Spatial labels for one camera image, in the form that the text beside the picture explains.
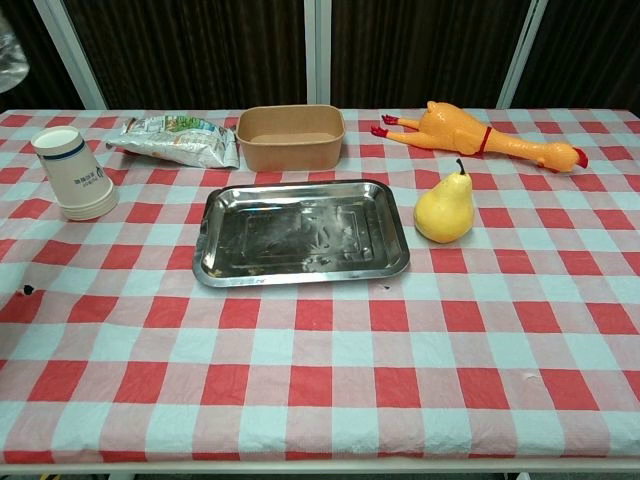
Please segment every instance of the white frame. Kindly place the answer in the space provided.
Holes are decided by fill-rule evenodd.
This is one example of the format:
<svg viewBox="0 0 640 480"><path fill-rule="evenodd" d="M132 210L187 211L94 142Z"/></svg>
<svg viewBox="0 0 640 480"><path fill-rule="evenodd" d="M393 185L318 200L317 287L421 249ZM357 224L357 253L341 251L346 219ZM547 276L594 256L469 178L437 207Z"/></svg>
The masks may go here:
<svg viewBox="0 0 640 480"><path fill-rule="evenodd" d="M531 0L529 4L529 10L522 24L520 37L513 51L511 64L509 65L507 76L502 84L502 90L500 91L496 108L509 108L511 106L513 96L520 84L520 77L529 59L531 47L538 34L538 28L540 27L544 11L547 8L547 2L548 0Z"/></svg>
<svg viewBox="0 0 640 480"><path fill-rule="evenodd" d="M304 0L307 103L331 103L331 0Z"/></svg>
<svg viewBox="0 0 640 480"><path fill-rule="evenodd" d="M84 108L105 110L107 104L62 0L33 0L33 3L47 27Z"/></svg>

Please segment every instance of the plastic snack bag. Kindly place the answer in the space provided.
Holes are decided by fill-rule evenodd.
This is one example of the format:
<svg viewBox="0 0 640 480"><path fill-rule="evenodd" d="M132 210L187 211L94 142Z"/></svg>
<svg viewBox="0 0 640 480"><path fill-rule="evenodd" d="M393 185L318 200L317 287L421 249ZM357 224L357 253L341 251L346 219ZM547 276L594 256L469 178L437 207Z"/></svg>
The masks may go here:
<svg viewBox="0 0 640 480"><path fill-rule="evenodd" d="M240 166L234 133L196 117L132 118L122 133L107 143L192 167Z"/></svg>

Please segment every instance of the paper cup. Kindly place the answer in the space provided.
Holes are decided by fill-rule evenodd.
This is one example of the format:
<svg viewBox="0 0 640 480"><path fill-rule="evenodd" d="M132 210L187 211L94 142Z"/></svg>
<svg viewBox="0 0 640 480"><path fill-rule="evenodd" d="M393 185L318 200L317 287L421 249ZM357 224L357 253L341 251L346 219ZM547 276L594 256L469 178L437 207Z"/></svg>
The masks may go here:
<svg viewBox="0 0 640 480"><path fill-rule="evenodd" d="M116 206L113 182L76 128L47 128L33 136L31 145L67 218L88 220Z"/></svg>

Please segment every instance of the metal tray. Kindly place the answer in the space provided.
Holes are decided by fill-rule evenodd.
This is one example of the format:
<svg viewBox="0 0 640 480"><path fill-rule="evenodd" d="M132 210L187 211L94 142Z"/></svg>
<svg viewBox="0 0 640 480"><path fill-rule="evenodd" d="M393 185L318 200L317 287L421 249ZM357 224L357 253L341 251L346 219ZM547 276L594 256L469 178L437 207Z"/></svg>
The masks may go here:
<svg viewBox="0 0 640 480"><path fill-rule="evenodd" d="M193 273L205 285L235 287L387 277L408 264L389 187L345 180L212 192Z"/></svg>

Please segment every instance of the pear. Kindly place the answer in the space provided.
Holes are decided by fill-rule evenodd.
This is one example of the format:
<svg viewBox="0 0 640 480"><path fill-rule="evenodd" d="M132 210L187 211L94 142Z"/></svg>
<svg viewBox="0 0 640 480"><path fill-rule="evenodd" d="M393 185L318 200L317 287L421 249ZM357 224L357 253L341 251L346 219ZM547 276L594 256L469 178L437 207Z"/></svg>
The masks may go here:
<svg viewBox="0 0 640 480"><path fill-rule="evenodd" d="M471 177L465 173L462 161L457 162L460 173L452 173L422 195L413 212L418 231L434 242L453 242L473 224Z"/></svg>

